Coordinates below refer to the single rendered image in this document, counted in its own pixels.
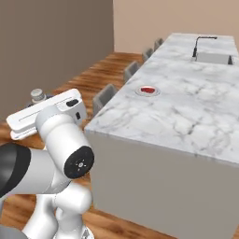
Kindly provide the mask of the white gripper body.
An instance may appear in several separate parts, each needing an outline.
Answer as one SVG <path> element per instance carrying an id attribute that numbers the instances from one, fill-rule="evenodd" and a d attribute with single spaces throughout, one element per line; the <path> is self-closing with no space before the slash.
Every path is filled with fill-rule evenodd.
<path id="1" fill-rule="evenodd" d="M 71 116 L 77 125 L 82 122 L 81 94 L 79 90 L 71 89 L 9 115 L 7 124 L 11 129 L 10 137 L 13 140 L 22 140 L 36 134 L 36 117 L 50 106 L 54 106 L 60 114 Z"/>

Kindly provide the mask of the grey shaker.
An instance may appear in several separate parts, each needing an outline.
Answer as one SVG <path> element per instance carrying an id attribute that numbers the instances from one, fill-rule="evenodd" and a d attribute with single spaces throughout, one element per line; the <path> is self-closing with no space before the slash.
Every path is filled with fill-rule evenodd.
<path id="1" fill-rule="evenodd" d="M 38 104 L 47 99 L 47 95 L 41 89 L 34 89 L 31 91 L 32 103 Z"/>

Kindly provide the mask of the white round plate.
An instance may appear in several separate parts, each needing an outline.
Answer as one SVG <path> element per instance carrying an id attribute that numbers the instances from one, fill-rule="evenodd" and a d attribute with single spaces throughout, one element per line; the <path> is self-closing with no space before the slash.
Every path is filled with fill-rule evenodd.
<path id="1" fill-rule="evenodd" d="M 151 88 L 154 88 L 155 89 L 155 92 L 153 93 L 145 93 L 145 92 L 141 92 L 140 89 L 141 87 L 151 87 Z M 157 88 L 157 87 L 154 87 L 154 86 L 149 86 L 149 85 L 144 85 L 144 86 L 139 86 L 136 90 L 135 90 L 135 93 L 140 95 L 140 96 L 145 96 L 145 97 L 153 97 L 153 96 L 157 96 L 161 93 L 161 91 Z"/>

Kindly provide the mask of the grey kitchen island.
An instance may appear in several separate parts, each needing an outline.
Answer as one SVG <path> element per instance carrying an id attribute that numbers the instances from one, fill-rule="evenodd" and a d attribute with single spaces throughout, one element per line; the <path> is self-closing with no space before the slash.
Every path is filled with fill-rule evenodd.
<path id="1" fill-rule="evenodd" d="M 233 65 L 198 63 L 197 53 Z M 154 86 L 153 97 L 135 93 Z M 96 209 L 177 239 L 239 226 L 239 53 L 228 35 L 170 35 L 85 128 Z"/>

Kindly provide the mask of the black tap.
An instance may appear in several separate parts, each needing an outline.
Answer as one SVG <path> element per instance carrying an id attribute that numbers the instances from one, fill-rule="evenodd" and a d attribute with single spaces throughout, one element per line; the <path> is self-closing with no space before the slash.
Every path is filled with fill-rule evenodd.
<path id="1" fill-rule="evenodd" d="M 196 38 L 196 41 L 195 41 L 195 46 L 194 46 L 194 49 L 193 49 L 192 58 L 196 58 L 196 56 L 197 56 L 197 46 L 198 46 L 198 41 L 200 39 L 218 39 L 218 37 L 217 36 L 198 36 Z"/>

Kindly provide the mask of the white sink basin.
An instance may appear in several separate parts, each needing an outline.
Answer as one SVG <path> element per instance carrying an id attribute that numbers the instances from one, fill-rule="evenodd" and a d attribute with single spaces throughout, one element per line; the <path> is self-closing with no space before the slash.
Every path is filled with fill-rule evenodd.
<path id="1" fill-rule="evenodd" d="M 198 52 L 196 56 L 191 59 L 198 63 L 233 65 L 232 56 L 227 54 Z"/>

